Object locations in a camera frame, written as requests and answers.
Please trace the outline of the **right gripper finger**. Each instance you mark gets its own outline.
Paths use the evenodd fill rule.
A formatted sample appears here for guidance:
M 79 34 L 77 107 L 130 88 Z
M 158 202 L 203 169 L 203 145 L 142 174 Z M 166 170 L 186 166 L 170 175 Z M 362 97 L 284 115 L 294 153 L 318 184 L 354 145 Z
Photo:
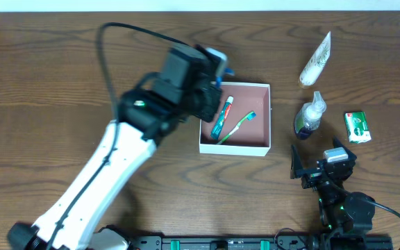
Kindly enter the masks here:
M 301 162 L 300 155 L 293 144 L 291 145 L 291 157 L 292 157 L 292 162 L 291 162 L 290 178 L 291 179 L 301 178 L 303 176 L 303 165 Z
M 345 150 L 346 153 L 349 153 L 349 150 L 343 145 L 343 143 L 341 143 L 341 141 L 336 137 L 333 136 L 333 148 L 343 148 Z

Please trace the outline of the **blue disposable razor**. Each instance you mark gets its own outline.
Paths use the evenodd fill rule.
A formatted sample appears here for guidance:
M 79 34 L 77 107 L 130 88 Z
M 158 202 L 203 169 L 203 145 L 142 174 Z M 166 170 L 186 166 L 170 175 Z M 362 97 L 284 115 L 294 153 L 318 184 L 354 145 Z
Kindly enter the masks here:
M 225 76 L 234 76 L 235 72 L 231 68 L 225 68 L 222 73 L 215 77 L 215 87 L 220 88 Z

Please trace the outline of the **clear pump soap bottle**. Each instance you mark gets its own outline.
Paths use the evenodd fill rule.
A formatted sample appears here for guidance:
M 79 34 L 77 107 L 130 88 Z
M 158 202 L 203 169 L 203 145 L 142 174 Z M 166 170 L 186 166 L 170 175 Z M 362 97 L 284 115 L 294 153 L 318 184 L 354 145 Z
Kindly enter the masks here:
M 303 104 L 294 118 L 294 133 L 300 140 L 306 140 L 318 129 L 323 113 L 326 111 L 326 102 L 319 91 L 314 91 L 312 102 Z

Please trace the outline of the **Colgate toothpaste tube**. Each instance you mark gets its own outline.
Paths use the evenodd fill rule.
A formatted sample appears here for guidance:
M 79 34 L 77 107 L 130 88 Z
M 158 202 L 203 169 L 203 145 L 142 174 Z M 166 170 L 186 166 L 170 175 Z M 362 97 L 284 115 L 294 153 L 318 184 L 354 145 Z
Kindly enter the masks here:
M 227 97 L 227 99 L 224 103 L 224 106 L 223 106 L 221 112 L 219 113 L 219 117 L 217 118 L 217 121 L 215 122 L 215 125 L 211 130 L 210 136 L 212 139 L 218 140 L 218 138 L 221 134 L 221 131 L 223 129 L 224 123 L 228 117 L 229 111 L 232 107 L 233 100 L 234 100 L 233 96 Z

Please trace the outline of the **green toothbrush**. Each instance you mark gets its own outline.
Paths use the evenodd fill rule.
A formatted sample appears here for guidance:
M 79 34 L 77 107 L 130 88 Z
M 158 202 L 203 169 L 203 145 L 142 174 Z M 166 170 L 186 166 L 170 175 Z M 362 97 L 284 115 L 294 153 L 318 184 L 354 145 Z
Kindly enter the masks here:
M 256 116 L 256 113 L 254 111 L 251 111 L 249 113 L 247 113 L 236 125 L 235 127 L 228 133 L 226 134 L 218 143 L 217 145 L 221 145 L 223 144 L 230 136 L 232 136 L 232 134 L 234 134 L 242 125 L 242 123 L 244 123 L 246 120 L 250 121 L 252 120 L 254 117 Z

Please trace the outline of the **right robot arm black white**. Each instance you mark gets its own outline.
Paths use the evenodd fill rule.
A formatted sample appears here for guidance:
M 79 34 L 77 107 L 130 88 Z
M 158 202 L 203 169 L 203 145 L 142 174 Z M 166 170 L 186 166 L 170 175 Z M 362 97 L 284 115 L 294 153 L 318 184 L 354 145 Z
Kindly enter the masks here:
M 303 189 L 319 196 L 319 216 L 325 230 L 306 240 L 307 249 L 366 249 L 366 234 L 372 230 L 375 208 L 361 192 L 343 187 L 352 174 L 357 156 L 336 137 L 333 148 L 323 153 L 315 167 L 305 168 L 294 145 L 291 146 L 290 178 L 301 180 Z

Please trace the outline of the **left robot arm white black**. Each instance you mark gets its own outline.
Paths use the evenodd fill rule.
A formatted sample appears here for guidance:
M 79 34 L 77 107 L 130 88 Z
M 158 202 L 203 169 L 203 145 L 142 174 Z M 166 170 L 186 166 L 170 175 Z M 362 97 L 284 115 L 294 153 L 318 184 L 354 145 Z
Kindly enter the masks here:
M 160 72 L 145 74 L 123 93 L 99 146 L 61 198 L 34 223 L 12 226 L 10 247 L 129 249 L 125 236 L 100 229 L 98 223 L 130 177 L 182 120 L 213 120 L 227 67 L 226 55 L 218 50 L 175 44 Z

